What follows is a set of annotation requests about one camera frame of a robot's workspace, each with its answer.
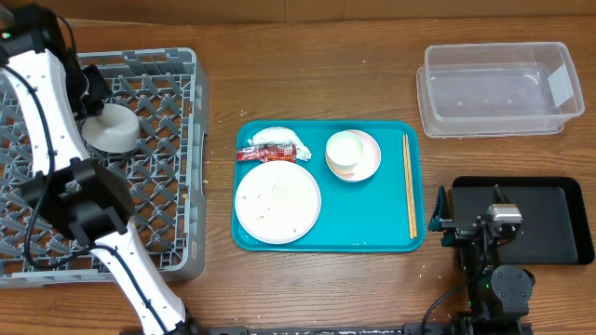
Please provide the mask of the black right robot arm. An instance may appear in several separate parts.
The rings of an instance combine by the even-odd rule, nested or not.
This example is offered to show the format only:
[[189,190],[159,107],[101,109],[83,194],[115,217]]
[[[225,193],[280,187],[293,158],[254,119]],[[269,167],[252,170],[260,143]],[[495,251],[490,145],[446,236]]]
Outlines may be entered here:
[[[454,221],[445,188],[438,190],[437,202],[427,229],[442,232],[441,244],[454,248],[464,271],[462,284],[441,295],[427,309],[420,324],[422,334],[530,334],[532,329],[520,319],[529,313],[534,275],[500,261],[500,243],[511,242],[519,232],[523,216],[500,188],[493,187],[494,202],[474,221]],[[429,325],[432,312],[454,294],[466,290],[467,312],[450,322]]]

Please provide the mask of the white paper cup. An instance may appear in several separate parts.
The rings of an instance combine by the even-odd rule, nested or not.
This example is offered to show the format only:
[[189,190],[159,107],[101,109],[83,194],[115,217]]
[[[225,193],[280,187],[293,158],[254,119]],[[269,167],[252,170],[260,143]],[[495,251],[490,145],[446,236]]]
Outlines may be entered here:
[[326,155],[330,165],[334,169],[353,169],[359,163],[363,155],[362,141],[353,132],[337,132],[330,136],[327,141]]

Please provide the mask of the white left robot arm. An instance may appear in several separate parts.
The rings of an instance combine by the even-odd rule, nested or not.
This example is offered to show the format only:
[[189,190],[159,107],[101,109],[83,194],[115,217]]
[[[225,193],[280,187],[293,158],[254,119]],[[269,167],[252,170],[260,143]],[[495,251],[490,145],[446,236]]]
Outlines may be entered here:
[[82,67],[76,44],[61,32],[64,18],[35,3],[19,7],[1,31],[1,68],[16,93],[32,145],[33,178],[20,186],[31,207],[23,256],[34,268],[31,242],[43,218],[111,272],[145,334],[198,334],[200,327],[142,245],[125,183],[94,161],[78,130],[99,116],[112,95],[94,65]]

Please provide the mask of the small pink bowl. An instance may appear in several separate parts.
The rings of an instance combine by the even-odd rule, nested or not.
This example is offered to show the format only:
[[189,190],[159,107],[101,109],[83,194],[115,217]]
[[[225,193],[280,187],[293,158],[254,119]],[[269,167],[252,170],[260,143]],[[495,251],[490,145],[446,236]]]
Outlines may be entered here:
[[325,159],[331,172],[340,180],[346,182],[359,182],[369,179],[380,167],[381,164],[381,149],[377,141],[368,133],[361,130],[349,129],[355,133],[362,141],[363,155],[359,163],[350,170],[336,170],[334,169],[327,158],[325,147]]

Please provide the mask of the grey plastic bowl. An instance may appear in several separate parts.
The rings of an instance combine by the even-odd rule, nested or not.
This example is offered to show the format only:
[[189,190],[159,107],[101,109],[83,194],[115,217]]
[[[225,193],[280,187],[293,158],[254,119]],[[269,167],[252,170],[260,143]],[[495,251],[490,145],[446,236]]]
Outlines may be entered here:
[[136,148],[141,137],[139,117],[125,106],[105,103],[100,115],[85,120],[82,136],[98,150],[127,153]]

